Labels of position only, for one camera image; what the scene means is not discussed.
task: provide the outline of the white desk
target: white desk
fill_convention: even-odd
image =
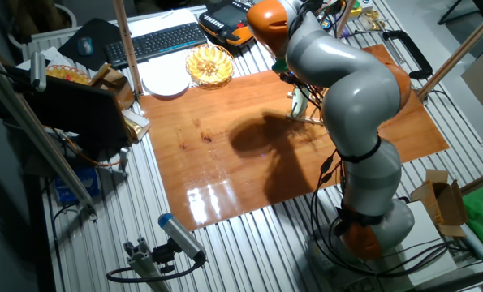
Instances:
[[[380,14],[389,19],[388,28],[401,29],[384,0],[376,0],[376,5]],[[203,6],[192,9],[197,15],[204,10]],[[358,22],[348,26],[351,30],[361,28]],[[75,31],[68,29],[34,36],[23,51],[24,58],[52,45],[60,47]],[[348,43],[366,47],[380,44],[382,39],[376,33],[363,34],[350,38]],[[402,65],[404,69],[407,72],[412,68],[417,70],[401,43],[396,44],[407,60]],[[236,54],[235,77],[269,70],[273,63],[261,45],[254,45]],[[87,71],[79,64],[75,66]],[[131,80],[128,70],[123,73]],[[413,82],[418,88],[424,83]],[[140,112],[138,104],[134,104],[133,109]],[[431,93],[426,109],[451,148],[403,164],[397,196],[406,196],[418,187],[425,177],[425,168],[447,170],[450,177],[458,179],[462,185],[483,174],[481,139],[454,102],[441,94]],[[123,286],[106,280],[106,272],[127,266],[122,247],[126,241],[133,242],[144,236],[154,247],[167,240],[157,226],[157,219],[170,210],[149,137],[132,146],[129,159],[128,176],[123,182],[110,176],[110,170],[99,171],[105,194],[95,199],[96,222],[79,221],[74,212],[59,216],[54,226],[47,222],[57,291],[63,291],[63,287],[65,291],[149,290],[145,284]],[[43,194],[47,218],[62,207],[53,198],[53,195]],[[172,289],[182,292],[330,290],[326,280],[314,274],[305,259],[304,241],[311,232],[306,223],[310,198],[311,195],[305,195],[194,231],[208,252],[209,263],[205,269],[171,280]],[[334,206],[338,206],[341,199],[338,192],[327,188],[321,192],[320,199],[330,219],[334,219]],[[54,233],[61,234],[57,244],[53,240]],[[189,264],[184,256],[178,256],[175,261],[177,271],[188,269]]]

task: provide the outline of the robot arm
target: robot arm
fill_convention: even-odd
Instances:
[[[346,178],[336,244],[362,260],[376,259],[414,225],[409,208],[392,200],[401,176],[399,154],[377,134],[407,103],[410,78],[395,64],[333,38],[312,12],[297,7],[294,0],[264,0],[248,12],[248,26],[301,82],[329,88],[322,102],[324,125]],[[289,37],[289,24],[301,13],[302,23]]]

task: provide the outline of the mouse pad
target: mouse pad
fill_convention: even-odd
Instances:
[[[77,51],[77,41],[81,37],[91,37],[93,54],[81,56]],[[91,19],[58,50],[63,56],[87,68],[98,71],[107,62],[104,45],[121,41],[119,28],[102,19]]]

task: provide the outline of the keyboard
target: keyboard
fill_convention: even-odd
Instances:
[[[197,23],[162,29],[132,40],[137,62],[146,62],[151,58],[207,43]],[[104,50],[113,68],[127,67],[126,52],[121,41],[105,45]]]

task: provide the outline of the wooden board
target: wooden board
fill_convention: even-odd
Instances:
[[[382,46],[374,54],[390,59]],[[190,230],[311,192],[334,145],[322,126],[291,122],[292,86],[272,71],[173,101],[142,96],[171,212]],[[414,93],[380,136],[402,162],[448,148]],[[332,178],[326,185],[334,184]]]

